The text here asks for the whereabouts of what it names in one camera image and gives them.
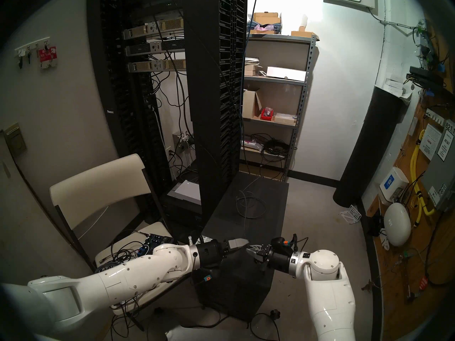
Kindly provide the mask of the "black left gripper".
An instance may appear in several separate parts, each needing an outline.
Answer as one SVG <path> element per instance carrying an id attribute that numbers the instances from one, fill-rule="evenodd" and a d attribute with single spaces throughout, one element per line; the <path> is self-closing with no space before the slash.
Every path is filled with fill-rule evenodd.
<path id="1" fill-rule="evenodd" d="M 229 240 L 229 243 L 228 240 L 225 239 L 222 242 L 211 240 L 209 242 L 196 244 L 199 269 L 218 266 L 230 252 L 237 252 L 248 245 L 248 243 L 249 240 L 247 239 L 237 238 Z"/>

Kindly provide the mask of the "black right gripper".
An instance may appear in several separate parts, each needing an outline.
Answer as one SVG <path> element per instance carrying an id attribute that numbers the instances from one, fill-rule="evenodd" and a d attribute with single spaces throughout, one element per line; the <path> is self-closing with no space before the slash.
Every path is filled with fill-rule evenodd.
<path id="1" fill-rule="evenodd" d="M 249 245 L 247 253 L 254 255 L 255 263 L 266 263 L 267 268 L 289 273 L 290 258 L 293 255 L 291 247 L 273 248 L 263 245 Z"/>

